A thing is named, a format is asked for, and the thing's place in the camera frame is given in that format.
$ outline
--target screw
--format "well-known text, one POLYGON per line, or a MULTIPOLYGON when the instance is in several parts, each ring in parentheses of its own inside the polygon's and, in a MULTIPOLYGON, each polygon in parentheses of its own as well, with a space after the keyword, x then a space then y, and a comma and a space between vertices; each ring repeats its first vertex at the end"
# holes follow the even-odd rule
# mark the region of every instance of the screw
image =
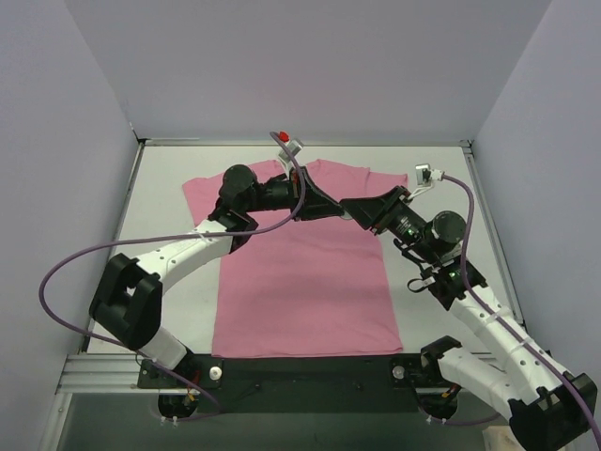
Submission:
POLYGON ((405 368, 401 365, 397 365, 393 368, 393 377, 395 379, 403 379, 405 378, 405 368))

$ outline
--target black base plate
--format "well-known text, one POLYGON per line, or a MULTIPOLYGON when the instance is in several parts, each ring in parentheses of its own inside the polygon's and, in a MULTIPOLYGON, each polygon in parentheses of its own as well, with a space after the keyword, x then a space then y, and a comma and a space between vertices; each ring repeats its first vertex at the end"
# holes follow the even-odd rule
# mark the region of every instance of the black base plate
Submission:
MULTIPOLYGON (((419 354, 269 359, 196 354, 195 358, 203 368, 200 386, 219 399, 225 412, 415 412, 412 388, 393 377, 397 365, 413 374, 416 387, 449 385, 420 373, 419 354), (218 382, 208 377, 216 365, 223 370, 218 382)), ((184 386, 150 366, 143 362, 139 388, 184 386)), ((213 412, 214 406, 202 398, 198 411, 213 412)))

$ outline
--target white table surface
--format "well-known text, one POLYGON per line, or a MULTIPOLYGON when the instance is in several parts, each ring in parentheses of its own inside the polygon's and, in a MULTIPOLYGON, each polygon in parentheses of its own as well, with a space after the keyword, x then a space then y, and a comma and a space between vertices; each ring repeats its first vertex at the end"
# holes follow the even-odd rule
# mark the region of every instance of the white table surface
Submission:
MULTIPOLYGON (((232 164, 274 159, 278 150, 276 146, 146 147, 120 238, 188 232, 193 228, 193 220, 181 189, 182 183, 195 177, 220 174, 232 164)), ((419 163, 430 163, 432 167, 442 169, 473 186, 461 148, 307 147, 299 155, 301 164, 318 158, 367 166, 376 172, 407 173, 410 190, 415 188, 415 165, 419 163)), ((466 217, 468 199, 459 187, 450 182, 440 182, 433 191, 418 197, 411 206, 426 221, 442 210, 454 210, 466 217)), ((472 352, 487 352, 470 330, 447 313, 428 291, 419 294, 408 291, 406 283, 418 276, 417 268, 400 256, 393 246, 391 234, 380 236, 380 240, 404 352, 419 352, 422 346, 447 334, 460 340, 472 352)), ((134 257, 156 247, 159 244, 143 244, 119 247, 116 251, 134 257)), ((495 290, 501 303, 510 305, 478 205, 468 255, 495 290)), ((163 297, 162 325, 196 353, 211 352, 219 265, 219 260, 210 262, 180 281, 163 297)), ((107 335, 99 324, 94 325, 93 331, 107 335)), ((96 339, 92 339, 88 347, 88 353, 115 352, 129 351, 96 339)))

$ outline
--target gray wall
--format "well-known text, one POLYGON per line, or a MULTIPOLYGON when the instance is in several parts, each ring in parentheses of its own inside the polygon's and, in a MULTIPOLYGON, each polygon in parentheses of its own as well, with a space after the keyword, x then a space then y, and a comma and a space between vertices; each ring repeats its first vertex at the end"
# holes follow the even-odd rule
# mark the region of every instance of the gray wall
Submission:
MULTIPOLYGON (((136 142, 60 0, 4 0, 0 14, 0 449, 37 449, 65 354, 79 337, 37 301, 61 257, 111 237, 136 142)), ((85 324, 106 255, 50 286, 85 324)))
POLYGON ((470 139, 549 0, 66 0, 142 137, 470 139))
POLYGON ((529 330, 597 383, 600 23, 598 0, 553 1, 474 150, 529 330))

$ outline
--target t-shirt sleeve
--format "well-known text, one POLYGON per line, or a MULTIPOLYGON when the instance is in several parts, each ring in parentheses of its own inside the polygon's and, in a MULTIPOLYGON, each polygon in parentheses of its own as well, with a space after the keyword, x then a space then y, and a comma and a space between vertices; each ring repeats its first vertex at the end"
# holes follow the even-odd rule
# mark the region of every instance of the t-shirt sleeve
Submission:
POLYGON ((198 177, 183 184, 182 189, 195 226, 207 219, 215 209, 222 181, 223 174, 220 174, 209 178, 198 177))
POLYGON ((376 197, 388 193, 395 186, 408 185, 407 174, 381 174, 379 172, 370 172, 365 183, 365 195, 367 197, 376 197))

